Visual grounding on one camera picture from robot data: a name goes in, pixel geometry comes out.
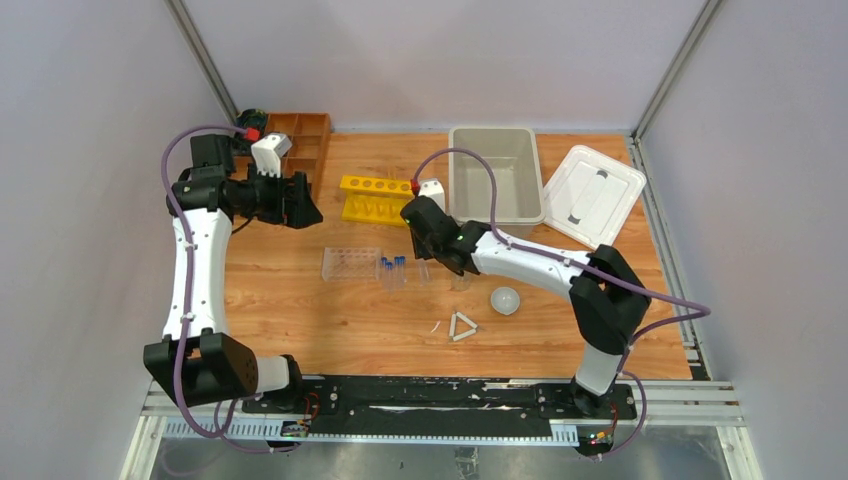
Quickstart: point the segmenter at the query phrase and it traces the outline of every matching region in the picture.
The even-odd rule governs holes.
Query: plastic lid
[[[642,172],[577,145],[545,185],[545,224],[592,249],[612,245],[644,187]]]

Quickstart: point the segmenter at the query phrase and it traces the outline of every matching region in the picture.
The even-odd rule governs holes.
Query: wooden table
[[[545,182],[574,145],[629,161],[621,136],[538,135],[537,142]],[[447,143],[446,134],[333,134],[318,199],[324,222],[299,231],[254,222],[230,241],[226,291],[233,337],[257,355],[293,354],[304,373],[573,376],[583,339],[571,305],[552,293],[495,276],[474,277],[467,291],[451,291],[452,274],[435,261],[428,262],[433,281],[421,287],[410,260],[407,288],[391,294],[376,281],[321,279],[324,247],[380,247],[384,255],[413,258],[406,228],[340,219],[341,176],[409,179],[421,160]],[[447,157],[433,162],[421,178],[446,183],[447,165]],[[585,249],[545,225],[529,239]],[[615,247],[648,288],[666,291],[641,202]],[[504,285],[521,296],[521,307],[508,317],[489,305],[492,291]],[[448,338],[454,309],[480,325],[477,334],[456,343]],[[670,315],[668,305],[654,301],[645,323]],[[691,378],[676,326],[642,339],[627,366],[643,378]]]

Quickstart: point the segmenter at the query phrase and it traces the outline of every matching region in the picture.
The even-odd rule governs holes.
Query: white triangle
[[[457,328],[456,328],[456,320],[457,319],[462,320],[463,323],[468,325],[468,329],[465,330],[465,332],[459,333],[459,334],[457,333]],[[451,316],[451,329],[450,329],[451,339],[453,339],[453,341],[456,342],[456,341],[462,340],[463,338],[468,338],[471,335],[474,335],[475,333],[477,333],[477,324],[474,323],[470,318],[468,318],[464,313],[454,312],[454,314]]]

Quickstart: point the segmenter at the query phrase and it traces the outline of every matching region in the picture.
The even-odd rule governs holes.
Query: translucent plastic bin
[[[526,238],[545,218],[544,190],[536,134],[528,128],[456,127],[450,146],[467,148],[495,173],[498,226]],[[486,170],[464,154],[450,154],[448,209],[459,222],[489,221],[492,189]]]

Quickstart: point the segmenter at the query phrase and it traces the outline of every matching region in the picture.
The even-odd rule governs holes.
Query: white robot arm
[[[587,410],[603,403],[650,298],[615,286],[603,286],[600,280],[570,265],[570,261],[591,264],[641,285],[615,249],[602,246],[594,253],[561,250],[518,240],[503,232],[499,232],[502,238],[498,239],[488,224],[480,222],[460,226],[445,214],[444,190],[435,179],[421,182],[418,196],[404,207],[401,217],[412,231],[417,258],[435,258],[458,275],[513,278],[570,301],[586,340],[583,361],[573,379],[574,394],[588,397]],[[557,254],[564,261],[511,248],[514,244]]]
[[[304,228],[323,220],[312,203],[303,173],[282,176],[281,157],[289,139],[272,133],[251,146],[255,163],[247,180],[233,180],[235,164],[229,137],[204,135],[191,139],[193,167],[183,172],[172,191],[192,230],[186,241],[183,223],[169,203],[176,240],[174,291],[162,342],[145,346],[144,364],[175,400],[179,374],[190,406],[271,392],[278,404],[299,401],[302,379],[291,356],[257,357],[230,337],[224,308],[224,265],[236,214],[261,222]],[[187,249],[192,249],[192,264]],[[191,306],[185,309],[186,281],[191,277]],[[186,353],[180,372],[175,359],[183,334]]]

